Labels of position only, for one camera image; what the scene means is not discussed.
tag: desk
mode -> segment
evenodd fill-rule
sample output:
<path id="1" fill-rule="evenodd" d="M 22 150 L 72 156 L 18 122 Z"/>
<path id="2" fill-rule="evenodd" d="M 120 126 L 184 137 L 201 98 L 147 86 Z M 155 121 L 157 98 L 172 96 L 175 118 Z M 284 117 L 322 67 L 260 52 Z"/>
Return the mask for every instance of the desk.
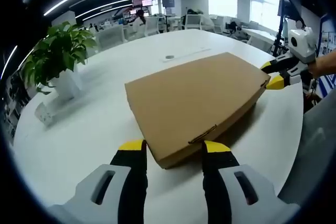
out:
<path id="1" fill-rule="evenodd" d="M 256 67 L 273 57 L 243 42 L 188 29 L 145 37 L 100 52 L 78 65 L 81 97 L 55 103 L 55 91 L 38 93 L 18 122 L 14 150 L 27 185 L 47 206 L 63 204 L 76 185 L 101 164 L 109 164 L 118 147 L 142 138 L 129 108 L 124 83 L 211 55 L 230 52 Z M 167 55 L 174 55 L 166 60 Z M 44 128 L 34 116 L 40 102 L 57 107 L 57 121 Z M 268 90 L 260 97 L 232 152 L 241 164 L 263 174 L 279 194 L 292 168 L 303 118 L 302 84 Z M 145 223 L 207 223 L 200 162 L 164 170 L 147 151 L 148 189 Z"/>
<path id="2" fill-rule="evenodd" d="M 249 44 L 259 48 L 262 51 L 268 51 L 276 40 L 275 36 L 269 34 L 266 31 L 247 28 L 243 28 L 242 30 L 251 36 L 251 41 L 249 41 Z"/>

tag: white plant pot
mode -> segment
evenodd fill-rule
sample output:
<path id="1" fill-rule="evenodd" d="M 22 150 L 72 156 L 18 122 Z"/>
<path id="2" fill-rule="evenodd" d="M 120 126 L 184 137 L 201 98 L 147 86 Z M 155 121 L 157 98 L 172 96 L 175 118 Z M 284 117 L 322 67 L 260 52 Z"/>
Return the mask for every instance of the white plant pot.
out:
<path id="1" fill-rule="evenodd" d="M 69 69 L 62 71 L 59 73 L 59 78 L 52 78 L 50 83 L 55 86 L 56 92 L 62 100 L 70 100 L 82 90 L 82 82 L 76 65 L 73 72 Z"/>

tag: window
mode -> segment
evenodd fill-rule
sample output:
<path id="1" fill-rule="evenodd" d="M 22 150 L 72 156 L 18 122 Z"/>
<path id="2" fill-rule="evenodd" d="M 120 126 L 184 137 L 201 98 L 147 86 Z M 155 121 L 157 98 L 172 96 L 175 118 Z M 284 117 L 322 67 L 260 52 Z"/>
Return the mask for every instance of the window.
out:
<path id="1" fill-rule="evenodd" d="M 151 8 L 151 15 L 159 14 L 159 0 L 153 0 Z M 162 0 L 161 0 L 161 11 L 163 12 Z"/>
<path id="2" fill-rule="evenodd" d="M 209 0 L 209 14 L 237 17 L 237 0 Z"/>
<path id="3" fill-rule="evenodd" d="M 280 0 L 251 0 L 250 20 L 277 31 L 280 17 L 278 16 Z"/>

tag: cardboard box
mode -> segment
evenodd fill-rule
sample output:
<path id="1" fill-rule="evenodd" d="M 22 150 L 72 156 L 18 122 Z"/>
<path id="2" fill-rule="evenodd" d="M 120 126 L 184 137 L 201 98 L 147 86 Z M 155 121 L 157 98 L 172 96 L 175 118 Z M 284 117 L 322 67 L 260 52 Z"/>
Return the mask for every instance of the cardboard box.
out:
<path id="1" fill-rule="evenodd" d="M 169 168 L 244 115 L 269 79 L 260 69 L 224 53 L 145 76 L 125 88 L 155 160 Z"/>

